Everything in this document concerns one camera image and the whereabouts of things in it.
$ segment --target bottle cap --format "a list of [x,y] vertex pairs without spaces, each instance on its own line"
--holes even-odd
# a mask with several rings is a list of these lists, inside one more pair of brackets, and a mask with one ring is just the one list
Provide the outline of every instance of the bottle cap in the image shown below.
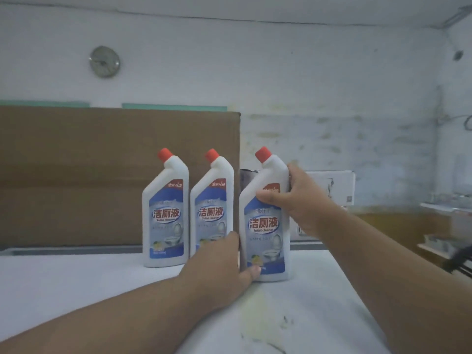
[[207,160],[209,161],[209,163],[211,164],[213,161],[215,161],[220,155],[216,152],[215,149],[210,149],[207,151],[207,153],[205,154],[205,158],[207,158]]
[[171,156],[173,156],[174,154],[172,154],[170,152],[169,149],[167,148],[163,148],[158,154],[157,156],[159,157],[159,159],[161,159],[161,161],[163,163],[165,163]]
[[258,151],[256,151],[255,155],[256,155],[257,160],[259,160],[261,163],[264,163],[268,158],[272,156],[272,153],[270,152],[269,149],[263,146]]

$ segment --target clock face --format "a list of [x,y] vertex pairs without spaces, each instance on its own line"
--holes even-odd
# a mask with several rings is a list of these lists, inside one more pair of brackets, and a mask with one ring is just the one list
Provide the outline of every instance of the clock face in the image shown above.
[[114,76],[120,67],[120,60],[116,52],[105,46],[94,49],[90,54],[89,61],[93,72],[102,78]]

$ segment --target toilet cleaner bottle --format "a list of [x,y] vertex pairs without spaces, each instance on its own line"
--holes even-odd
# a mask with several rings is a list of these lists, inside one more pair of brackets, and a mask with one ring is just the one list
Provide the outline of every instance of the toilet cleaner bottle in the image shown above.
[[215,149],[205,158],[210,170],[190,192],[190,255],[233,231],[234,170]]
[[188,259],[188,168],[167,148],[158,156],[164,170],[142,196],[145,267],[176,266]]
[[291,271],[289,216],[256,198],[256,191],[289,191],[288,167],[266,147],[256,152],[262,171],[239,196],[240,270],[261,267],[260,282],[287,280]]

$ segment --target table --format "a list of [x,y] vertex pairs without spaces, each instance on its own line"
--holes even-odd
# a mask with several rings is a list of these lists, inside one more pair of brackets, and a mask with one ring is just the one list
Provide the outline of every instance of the table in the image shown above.
[[[291,254],[291,280],[253,285],[236,303],[200,323],[178,353],[389,353],[382,331],[331,254]],[[181,268],[145,268],[141,254],[0,257],[0,341],[72,310],[173,277]],[[268,335],[280,340],[279,349],[247,332],[244,308],[256,297],[264,302],[257,307],[266,310],[255,318],[272,323]]]

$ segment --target person's left arm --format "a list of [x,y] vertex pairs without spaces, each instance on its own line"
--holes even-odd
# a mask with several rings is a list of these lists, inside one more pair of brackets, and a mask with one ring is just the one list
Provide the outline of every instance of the person's left arm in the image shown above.
[[204,245],[174,278],[41,324],[0,343],[1,354],[173,353],[204,316],[232,303],[258,277],[239,273],[239,236]]

